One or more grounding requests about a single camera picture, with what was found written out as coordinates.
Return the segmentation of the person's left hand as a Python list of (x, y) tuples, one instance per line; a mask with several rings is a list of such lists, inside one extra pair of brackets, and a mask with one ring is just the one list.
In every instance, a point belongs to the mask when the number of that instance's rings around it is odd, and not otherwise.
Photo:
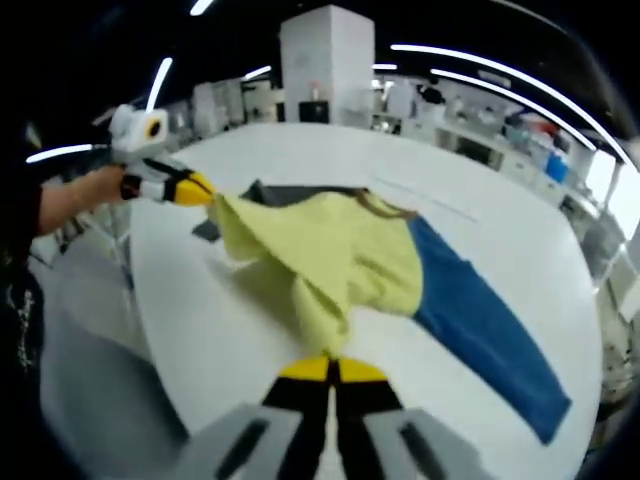
[(121, 183), (125, 170), (118, 165), (107, 165), (76, 178), (70, 189), (80, 210), (91, 210), (101, 204), (122, 201)]

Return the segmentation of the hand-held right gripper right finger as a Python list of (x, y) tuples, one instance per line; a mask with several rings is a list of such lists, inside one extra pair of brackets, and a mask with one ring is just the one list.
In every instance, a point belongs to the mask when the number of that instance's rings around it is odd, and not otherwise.
[(337, 450), (348, 479), (486, 479), (477, 449), (421, 408), (407, 408), (378, 368), (329, 363)]

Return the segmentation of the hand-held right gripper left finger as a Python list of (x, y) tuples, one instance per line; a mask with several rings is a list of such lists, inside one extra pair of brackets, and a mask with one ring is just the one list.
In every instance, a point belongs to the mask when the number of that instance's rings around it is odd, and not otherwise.
[(260, 403), (243, 403), (195, 435), (171, 479), (313, 479), (325, 448), (331, 362), (285, 367)]

